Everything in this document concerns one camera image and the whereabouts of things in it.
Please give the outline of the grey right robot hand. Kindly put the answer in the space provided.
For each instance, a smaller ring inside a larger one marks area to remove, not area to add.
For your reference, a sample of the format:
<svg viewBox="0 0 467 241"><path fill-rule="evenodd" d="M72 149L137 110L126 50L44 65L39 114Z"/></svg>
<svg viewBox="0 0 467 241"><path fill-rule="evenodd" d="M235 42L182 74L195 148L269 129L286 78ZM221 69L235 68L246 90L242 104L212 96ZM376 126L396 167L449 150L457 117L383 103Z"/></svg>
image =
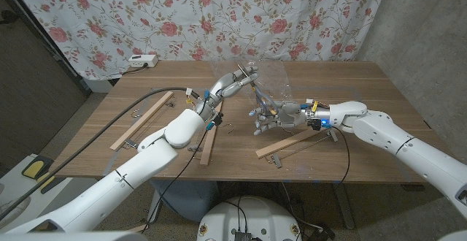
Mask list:
<svg viewBox="0 0 467 241"><path fill-rule="evenodd" d="M265 106L249 112L250 117L256 117L254 135L276 127L291 129L306 123L306 113L298 102L274 101L274 105L266 102Z"/></svg>

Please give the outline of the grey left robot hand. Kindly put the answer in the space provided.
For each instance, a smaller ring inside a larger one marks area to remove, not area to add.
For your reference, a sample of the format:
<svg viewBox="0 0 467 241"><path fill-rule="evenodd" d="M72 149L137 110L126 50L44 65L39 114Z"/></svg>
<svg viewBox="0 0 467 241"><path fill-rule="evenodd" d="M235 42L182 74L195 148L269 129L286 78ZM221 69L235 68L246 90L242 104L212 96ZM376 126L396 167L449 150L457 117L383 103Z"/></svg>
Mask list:
<svg viewBox="0 0 467 241"><path fill-rule="evenodd" d="M244 86L252 85L257 78L257 66L239 66L238 70L225 74L210 88L206 103L216 107L225 98L237 94Z"/></svg>

